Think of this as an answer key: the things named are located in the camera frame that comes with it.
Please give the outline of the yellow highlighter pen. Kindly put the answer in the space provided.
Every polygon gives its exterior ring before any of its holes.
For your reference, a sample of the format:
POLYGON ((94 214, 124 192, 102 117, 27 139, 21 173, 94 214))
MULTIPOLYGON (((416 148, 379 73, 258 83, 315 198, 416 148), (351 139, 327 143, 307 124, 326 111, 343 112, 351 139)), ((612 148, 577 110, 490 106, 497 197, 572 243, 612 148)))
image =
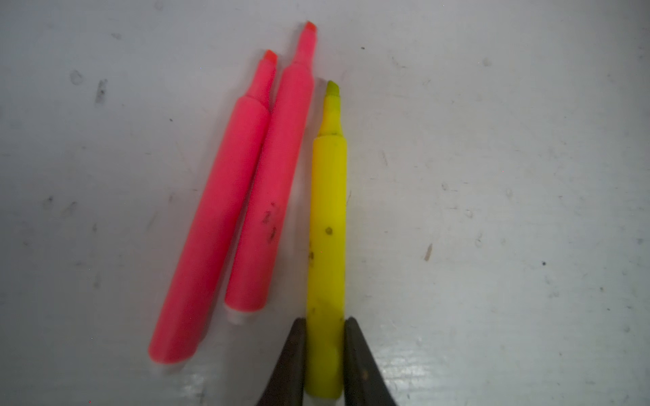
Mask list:
POLYGON ((330 81, 311 159, 305 391, 332 403, 343 392, 347 152, 340 87, 330 81))

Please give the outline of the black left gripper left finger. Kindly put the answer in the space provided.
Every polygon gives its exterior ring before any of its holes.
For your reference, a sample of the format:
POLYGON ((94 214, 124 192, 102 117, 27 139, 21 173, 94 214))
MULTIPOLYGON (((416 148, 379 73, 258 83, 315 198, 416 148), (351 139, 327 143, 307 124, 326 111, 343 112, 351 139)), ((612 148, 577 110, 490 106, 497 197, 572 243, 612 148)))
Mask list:
POLYGON ((257 406, 303 406, 306 319, 296 318, 257 406))

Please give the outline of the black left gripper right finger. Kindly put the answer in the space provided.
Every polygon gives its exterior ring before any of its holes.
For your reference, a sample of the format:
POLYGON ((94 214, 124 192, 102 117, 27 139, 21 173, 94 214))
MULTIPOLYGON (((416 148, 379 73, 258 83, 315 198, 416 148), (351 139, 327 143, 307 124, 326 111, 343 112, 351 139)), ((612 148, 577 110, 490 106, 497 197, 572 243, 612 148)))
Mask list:
POLYGON ((358 321, 344 326, 344 394, 346 406, 396 406, 358 321))

